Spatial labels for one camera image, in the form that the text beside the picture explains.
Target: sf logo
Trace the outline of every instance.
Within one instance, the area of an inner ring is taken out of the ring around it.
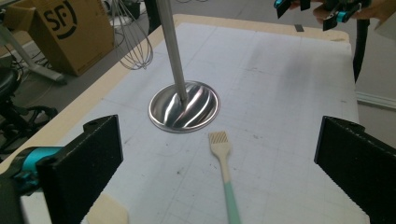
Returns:
[[[77,17],[70,3],[66,0],[63,5],[57,6],[53,10],[44,12],[44,17],[51,23],[51,29],[57,32],[58,39],[65,39],[72,35],[77,29]]]

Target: silver pole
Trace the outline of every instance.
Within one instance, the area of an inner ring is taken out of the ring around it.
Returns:
[[[177,46],[172,8],[169,0],[157,0],[156,2],[160,14],[161,24],[163,27],[163,36],[165,37],[166,48],[168,49],[169,61],[172,67],[177,93],[180,101],[185,102],[187,100],[187,93]]]

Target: grid paper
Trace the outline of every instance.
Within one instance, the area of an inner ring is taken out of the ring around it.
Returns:
[[[219,94],[208,126],[166,133],[149,120],[149,101],[173,84],[163,41],[147,70],[126,76],[59,143],[92,119],[119,115],[124,161],[105,193],[127,208],[130,223],[227,223],[208,140],[217,131],[233,145],[229,166],[243,223],[366,223],[314,163],[322,116],[359,122],[349,44],[191,23],[177,27],[177,41],[185,79]]]

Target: office chair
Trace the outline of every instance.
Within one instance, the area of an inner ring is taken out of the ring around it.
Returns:
[[[0,115],[4,118],[0,123],[0,132],[5,138],[4,143],[0,143],[0,154],[9,153],[6,149],[18,139],[30,138],[58,114],[55,108],[41,105],[29,108],[15,106],[11,96],[20,83],[17,70],[0,67]]]

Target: teal clamp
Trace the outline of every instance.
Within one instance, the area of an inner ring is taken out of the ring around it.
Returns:
[[[337,14],[337,21],[338,22],[346,22],[346,12],[345,11],[339,11]]]
[[[283,0],[276,0],[276,1],[274,2],[274,8],[278,8],[278,7],[280,6],[280,4],[282,4],[282,1],[283,1]]]
[[[30,195],[40,189],[35,164],[41,159],[57,153],[60,149],[61,147],[37,147],[26,156],[21,170],[13,177],[21,195]]]

